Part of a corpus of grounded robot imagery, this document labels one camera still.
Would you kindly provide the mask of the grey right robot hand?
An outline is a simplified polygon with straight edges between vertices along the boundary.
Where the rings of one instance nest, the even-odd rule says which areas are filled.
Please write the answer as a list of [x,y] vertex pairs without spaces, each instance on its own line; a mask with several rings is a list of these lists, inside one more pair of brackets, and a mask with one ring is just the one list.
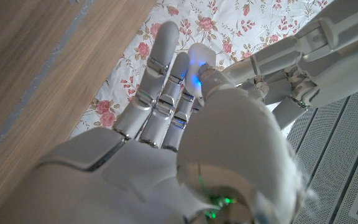
[[188,76],[179,30],[161,25],[136,96],[112,129],[42,158],[0,206],[0,223],[290,223],[303,199],[292,149],[265,105],[219,71],[204,107],[173,122]]

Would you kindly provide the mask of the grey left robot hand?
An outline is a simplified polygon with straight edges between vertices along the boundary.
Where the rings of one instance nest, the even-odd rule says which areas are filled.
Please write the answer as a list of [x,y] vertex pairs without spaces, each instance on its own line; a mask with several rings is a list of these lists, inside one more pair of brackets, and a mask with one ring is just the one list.
[[266,75],[279,82],[273,114],[286,128],[309,108],[358,92],[358,1],[333,1],[295,35],[224,69],[234,85]]

